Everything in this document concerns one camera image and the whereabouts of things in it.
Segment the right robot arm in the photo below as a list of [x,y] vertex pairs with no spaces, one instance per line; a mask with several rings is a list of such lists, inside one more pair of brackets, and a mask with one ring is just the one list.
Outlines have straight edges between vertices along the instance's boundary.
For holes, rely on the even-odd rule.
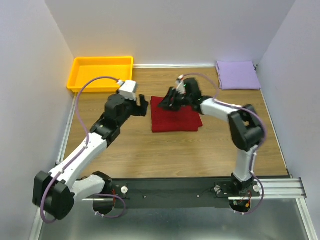
[[182,107],[201,115],[215,117],[229,125],[233,144],[237,148],[236,165],[230,177],[229,190],[241,196],[254,181],[254,163],[257,151],[266,139],[266,127],[251,104],[234,105],[202,95],[195,78],[178,80],[171,87],[158,107],[166,111],[179,111]]

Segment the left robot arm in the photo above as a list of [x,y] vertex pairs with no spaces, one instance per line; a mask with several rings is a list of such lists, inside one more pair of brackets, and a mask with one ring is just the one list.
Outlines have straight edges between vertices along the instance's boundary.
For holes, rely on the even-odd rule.
[[40,171],[34,178],[32,203],[40,208],[42,220],[51,224],[64,219],[78,200],[92,195],[107,197],[111,191],[105,174],[92,174],[84,180],[78,176],[99,154],[120,135],[122,125],[131,117],[145,117],[149,102],[139,95],[140,102],[122,93],[112,94],[104,112],[90,129],[83,142],[49,172]]

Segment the red t shirt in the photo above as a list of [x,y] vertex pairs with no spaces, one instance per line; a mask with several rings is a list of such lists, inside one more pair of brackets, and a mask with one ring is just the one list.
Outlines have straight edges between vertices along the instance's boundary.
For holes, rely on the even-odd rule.
[[168,111],[158,107],[163,99],[152,96],[150,100],[153,133],[197,132],[203,126],[200,115],[190,106],[183,106],[179,111]]

